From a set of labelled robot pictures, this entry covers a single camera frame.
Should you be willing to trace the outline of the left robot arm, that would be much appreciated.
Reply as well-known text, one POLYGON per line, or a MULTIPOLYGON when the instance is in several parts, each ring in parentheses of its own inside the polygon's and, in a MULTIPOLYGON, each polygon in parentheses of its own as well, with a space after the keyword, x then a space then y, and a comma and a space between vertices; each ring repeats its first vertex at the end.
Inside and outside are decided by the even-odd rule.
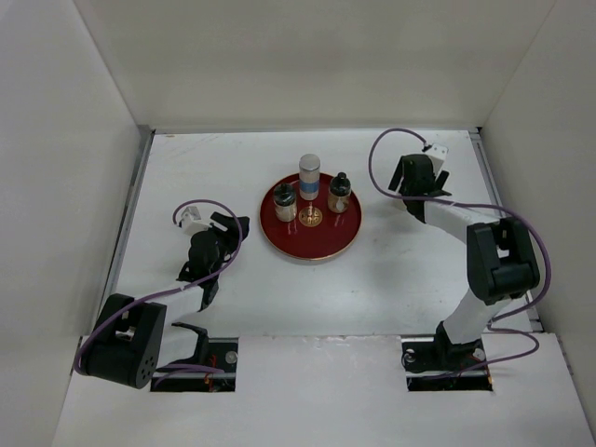
POLYGON ((206 310, 219 291, 219 276, 250 233, 250 218, 214 212, 211 224, 190 237, 180 285, 147 298, 110 295, 74 360, 84 376, 142 389, 156 372, 211 373, 207 331, 182 322, 206 310))

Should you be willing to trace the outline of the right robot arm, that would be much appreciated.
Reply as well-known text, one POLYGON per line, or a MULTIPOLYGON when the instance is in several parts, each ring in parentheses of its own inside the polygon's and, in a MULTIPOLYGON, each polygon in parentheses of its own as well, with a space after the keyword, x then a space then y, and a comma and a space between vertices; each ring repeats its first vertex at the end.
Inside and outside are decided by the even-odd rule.
POLYGON ((403 156, 389 190, 419 222, 434 226, 466 246, 468 289, 455 311, 441 321, 429 342, 403 346, 402 364, 410 373, 474 371, 489 364, 481 335, 511 301, 538 285, 539 268, 526 225, 516 217, 497 218, 443 204, 448 174, 432 158, 403 156))

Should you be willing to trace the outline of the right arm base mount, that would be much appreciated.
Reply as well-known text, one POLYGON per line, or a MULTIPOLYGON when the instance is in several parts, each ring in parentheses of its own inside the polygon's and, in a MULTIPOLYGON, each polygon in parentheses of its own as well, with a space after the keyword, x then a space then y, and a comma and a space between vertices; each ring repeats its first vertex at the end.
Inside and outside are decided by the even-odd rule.
POLYGON ((409 391, 493 390, 487 366, 462 372, 486 360, 481 339, 454 346, 430 339, 406 339, 401 347, 401 364, 409 391))

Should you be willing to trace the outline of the tall blue label spice jar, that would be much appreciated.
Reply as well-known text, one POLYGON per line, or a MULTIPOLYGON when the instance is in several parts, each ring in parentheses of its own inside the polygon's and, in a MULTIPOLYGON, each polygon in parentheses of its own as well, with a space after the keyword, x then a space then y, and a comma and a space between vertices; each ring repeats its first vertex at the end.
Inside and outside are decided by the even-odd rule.
POLYGON ((299 192, 304 200, 318 197, 320 159, 315 154, 305 154, 299 160, 299 192))

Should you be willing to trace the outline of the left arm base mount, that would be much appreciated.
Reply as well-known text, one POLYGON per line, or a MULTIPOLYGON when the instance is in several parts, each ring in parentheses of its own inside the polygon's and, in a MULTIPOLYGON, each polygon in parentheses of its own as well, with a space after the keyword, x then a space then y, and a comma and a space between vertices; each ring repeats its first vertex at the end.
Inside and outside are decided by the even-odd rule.
POLYGON ((150 382, 154 393, 225 393, 237 384, 237 338, 204 337, 193 357, 159 369, 150 382))

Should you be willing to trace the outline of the black cap grinder bottle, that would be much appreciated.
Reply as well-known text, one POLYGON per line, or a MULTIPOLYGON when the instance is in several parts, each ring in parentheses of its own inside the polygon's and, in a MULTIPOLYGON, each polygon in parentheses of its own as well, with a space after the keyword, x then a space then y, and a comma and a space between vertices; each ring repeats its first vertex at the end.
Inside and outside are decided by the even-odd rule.
POLYGON ((332 178, 328 192, 328 208, 335 213, 347 211, 351 196, 351 182, 345 172, 339 172, 332 178))
POLYGON ((273 200, 277 218, 288 223, 297 215, 296 193, 289 183, 280 183, 274 188, 273 200))

